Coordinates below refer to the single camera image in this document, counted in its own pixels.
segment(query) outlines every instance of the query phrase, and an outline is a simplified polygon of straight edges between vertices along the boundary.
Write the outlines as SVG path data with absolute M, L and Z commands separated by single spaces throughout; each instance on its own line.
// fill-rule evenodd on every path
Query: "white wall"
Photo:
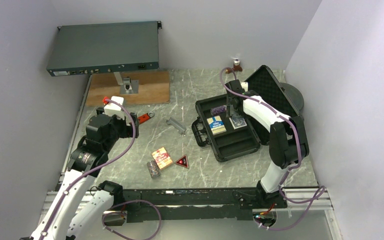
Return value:
M 50 77 L 50 0 L 0 1 L 0 240 L 28 237 L 68 150 L 84 77 Z
M 323 0 L 287 69 L 345 239 L 384 239 L 384 0 Z
M 64 25 L 161 20 L 162 68 L 285 69 L 321 0 L 52 0 Z

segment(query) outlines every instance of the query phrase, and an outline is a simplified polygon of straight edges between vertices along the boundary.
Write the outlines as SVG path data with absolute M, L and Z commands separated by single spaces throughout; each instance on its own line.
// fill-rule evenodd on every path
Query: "wooden board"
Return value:
M 122 72 L 123 78 L 139 80 L 137 94 L 120 94 L 114 73 L 93 74 L 86 106 L 102 106 L 104 97 L 120 96 L 126 104 L 161 104 L 170 102 L 170 78 L 168 71 L 131 71 Z

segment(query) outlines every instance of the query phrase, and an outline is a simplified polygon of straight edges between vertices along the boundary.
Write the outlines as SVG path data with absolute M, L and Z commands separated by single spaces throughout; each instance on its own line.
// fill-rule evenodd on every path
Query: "open toolbox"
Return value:
M 300 112 L 268 66 L 262 65 L 245 82 L 248 83 L 248 90 L 257 92 L 264 101 L 281 113 L 291 118 L 300 116 Z M 212 108 L 226 105 L 226 103 L 226 94 L 197 101 L 195 108 L 198 117 L 191 126 L 196 143 L 200 147 L 210 145 L 215 159 L 219 162 L 255 153 L 261 144 L 267 145 L 270 138 L 269 131 L 250 116 L 244 116 L 247 126 L 234 129 L 229 118 L 226 117 L 226 112 L 220 114 L 226 131 L 214 135 L 207 119 L 213 117 Z

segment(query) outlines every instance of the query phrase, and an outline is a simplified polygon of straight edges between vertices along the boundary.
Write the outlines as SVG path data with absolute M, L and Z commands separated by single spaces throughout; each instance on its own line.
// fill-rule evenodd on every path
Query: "gray marble surface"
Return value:
M 246 80 L 255 69 L 244 69 L 237 73 L 238 79 Z M 161 188 L 227 188 L 255 187 L 265 174 L 271 162 L 268 146 L 261 146 L 258 152 L 227 162 L 217 162 L 211 147 L 199 147 L 192 133 L 191 124 L 197 118 L 195 102 L 225 93 L 219 80 L 220 69 L 171 69 L 170 103 L 125 106 L 138 116 L 154 112 L 155 117 L 139 127 L 137 138 L 125 156 L 104 167 L 96 183 L 109 180 L 123 185 L 125 189 Z M 273 71 L 280 82 L 284 82 L 282 71 Z M 224 75 L 225 81 L 233 80 L 233 75 Z M 84 107 L 74 143 L 85 134 L 85 126 L 96 107 Z M 166 124 L 170 117 L 182 123 L 186 133 Z M 109 159 L 120 154 L 131 138 L 119 139 L 109 154 Z M 165 147 L 173 161 L 187 155 L 189 169 L 173 164 L 161 171 L 161 176 L 152 179 L 146 163 L 153 160 L 151 153 Z M 294 170 L 286 180 L 286 186 L 317 186 L 315 174 L 307 157 L 299 169 Z

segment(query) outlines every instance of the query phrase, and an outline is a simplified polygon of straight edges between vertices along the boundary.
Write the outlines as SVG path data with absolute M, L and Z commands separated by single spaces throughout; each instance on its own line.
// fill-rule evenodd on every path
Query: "red triangle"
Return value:
M 182 156 L 179 160 L 177 160 L 175 163 L 187 169 L 189 168 L 188 157 L 186 156 L 186 154 Z

